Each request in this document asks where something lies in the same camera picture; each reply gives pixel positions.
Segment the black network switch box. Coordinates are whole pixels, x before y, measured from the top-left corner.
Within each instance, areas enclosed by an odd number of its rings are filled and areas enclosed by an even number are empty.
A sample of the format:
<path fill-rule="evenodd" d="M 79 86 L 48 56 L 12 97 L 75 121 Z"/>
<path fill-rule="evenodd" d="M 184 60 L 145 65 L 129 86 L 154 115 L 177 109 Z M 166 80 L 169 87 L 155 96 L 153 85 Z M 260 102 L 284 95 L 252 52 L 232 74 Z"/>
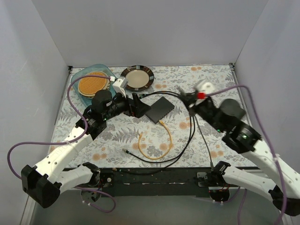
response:
<path fill-rule="evenodd" d="M 169 112 L 171 112 L 175 106 L 167 100 L 165 97 L 161 97 L 154 104 L 151 105 L 151 109 L 146 112 L 146 116 L 154 123 L 159 123 Z"/>

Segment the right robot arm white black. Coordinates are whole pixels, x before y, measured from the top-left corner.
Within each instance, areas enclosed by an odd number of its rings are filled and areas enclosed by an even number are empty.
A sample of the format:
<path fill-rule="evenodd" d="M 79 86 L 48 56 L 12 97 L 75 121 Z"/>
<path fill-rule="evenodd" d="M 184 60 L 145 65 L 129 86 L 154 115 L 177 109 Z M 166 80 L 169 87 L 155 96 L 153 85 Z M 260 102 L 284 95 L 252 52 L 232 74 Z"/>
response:
<path fill-rule="evenodd" d="M 300 214 L 300 175 L 276 156 L 271 144 L 255 129 L 242 121 L 246 112 L 231 98 L 213 103 L 216 92 L 211 83 L 205 83 L 192 93 L 180 90 L 180 99 L 190 115 L 199 115 L 216 131 L 223 133 L 222 141 L 233 151 L 253 162 L 266 177 L 238 169 L 229 163 L 219 162 L 211 170 L 213 183 L 217 186 L 234 184 L 255 192 L 289 216 Z"/>

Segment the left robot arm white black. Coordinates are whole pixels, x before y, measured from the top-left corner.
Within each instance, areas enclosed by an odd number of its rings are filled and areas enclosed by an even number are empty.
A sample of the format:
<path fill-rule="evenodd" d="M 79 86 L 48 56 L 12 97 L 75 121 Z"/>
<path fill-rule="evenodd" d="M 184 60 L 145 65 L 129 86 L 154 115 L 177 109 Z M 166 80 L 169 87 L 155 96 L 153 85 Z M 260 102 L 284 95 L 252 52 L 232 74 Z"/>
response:
<path fill-rule="evenodd" d="M 115 96 L 108 90 L 98 91 L 77 121 L 65 144 L 56 147 L 49 155 L 34 166 L 26 165 L 21 170 L 22 188 L 43 208 L 50 207 L 61 193 L 81 184 L 96 187 L 100 181 L 98 167 L 84 163 L 76 169 L 64 171 L 78 153 L 92 143 L 107 127 L 106 122 L 125 114 L 142 117 L 151 107 L 143 103 L 137 94 L 132 98 L 121 93 Z"/>

